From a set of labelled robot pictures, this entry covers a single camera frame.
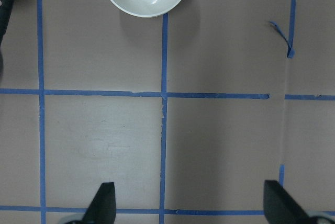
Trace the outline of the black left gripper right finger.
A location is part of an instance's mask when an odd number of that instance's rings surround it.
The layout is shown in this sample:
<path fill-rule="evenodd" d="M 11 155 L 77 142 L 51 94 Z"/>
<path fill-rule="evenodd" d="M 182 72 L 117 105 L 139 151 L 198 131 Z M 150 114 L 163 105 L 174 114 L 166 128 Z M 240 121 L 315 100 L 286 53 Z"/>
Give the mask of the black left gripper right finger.
<path fill-rule="evenodd" d="M 265 180 L 263 211 L 270 224 L 315 223 L 276 180 Z"/>

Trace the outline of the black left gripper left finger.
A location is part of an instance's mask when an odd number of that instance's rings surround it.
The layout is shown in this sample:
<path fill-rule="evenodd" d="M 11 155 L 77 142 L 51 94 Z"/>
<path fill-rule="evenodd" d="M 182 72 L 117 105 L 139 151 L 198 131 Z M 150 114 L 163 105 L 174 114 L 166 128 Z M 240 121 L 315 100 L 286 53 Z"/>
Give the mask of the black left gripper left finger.
<path fill-rule="evenodd" d="M 114 182 L 102 183 L 90 203 L 82 223 L 113 224 L 116 219 Z"/>

